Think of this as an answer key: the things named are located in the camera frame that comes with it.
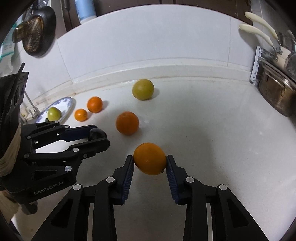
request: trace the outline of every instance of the pot handle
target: pot handle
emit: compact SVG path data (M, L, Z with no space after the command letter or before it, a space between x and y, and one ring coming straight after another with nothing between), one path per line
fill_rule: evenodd
M272 41L270 40L270 37L267 36L264 32L262 32L260 29L255 28L249 24L240 24L239 28L243 31L246 31L247 33L250 34L257 34L259 36L261 36L271 47L274 48L274 45L272 43Z
M266 22L263 18L259 17L258 15L254 14L252 12L245 12L244 14L248 19L258 22L261 25L263 25L264 27L266 27L276 40L279 39L274 28L271 27L270 24L268 22Z
M275 78L273 78L269 73L266 72L266 75L271 78L272 80L274 80L275 82L277 82L279 84L280 87L282 87L283 89L285 89L285 86L283 86L278 80L276 80Z

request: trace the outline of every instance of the bottle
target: bottle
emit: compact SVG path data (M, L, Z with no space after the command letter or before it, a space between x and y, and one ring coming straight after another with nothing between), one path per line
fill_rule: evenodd
M75 5L81 24L96 18L93 0L75 0Z

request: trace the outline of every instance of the wooden cabinet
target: wooden cabinet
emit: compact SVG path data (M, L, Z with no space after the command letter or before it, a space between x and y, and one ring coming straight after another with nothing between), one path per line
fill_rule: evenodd
M96 15L101 16L106 13L129 7L160 3L160 0L94 0L94 7L96 10Z
M175 0L175 3L211 9L252 25L252 21L244 15L246 11L251 11L249 0Z
M70 0L70 14L63 8L64 21L67 31L71 30L69 16L73 27L80 25L74 0ZM250 25L252 21L244 15L246 11L251 11L250 0L94 0L96 15L101 16L120 9L150 4L182 4L195 7L203 7L217 12L221 12L242 20Z

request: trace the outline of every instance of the white pot handle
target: white pot handle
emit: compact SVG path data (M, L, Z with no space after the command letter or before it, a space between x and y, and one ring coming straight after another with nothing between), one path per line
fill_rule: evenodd
M245 12L244 14L248 19L258 22L261 25L263 25L264 27L266 27L276 40L279 39L274 28L271 27L270 24L268 22L266 22L263 18L259 17L258 15L254 14L254 13L251 13L251 12Z
M258 28L255 28L249 24L240 24L239 28L243 31L246 31L247 33L250 34L257 34L259 36L261 36L271 47L274 47L272 41L270 40L270 37L267 36L264 32L262 32L261 30L259 30Z

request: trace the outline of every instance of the orange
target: orange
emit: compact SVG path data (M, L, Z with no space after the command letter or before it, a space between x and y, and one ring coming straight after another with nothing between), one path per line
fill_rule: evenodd
M98 113L103 108L103 101L100 97L91 97L87 102L87 108L92 113Z
M153 143L143 143L139 145L134 153L135 165L148 175L158 175L166 167L166 156L163 150Z
M78 109L75 111L74 117L77 121L87 120L87 112L85 109Z
M131 135L139 128L138 117L129 111L121 113L116 119L116 129L124 135Z

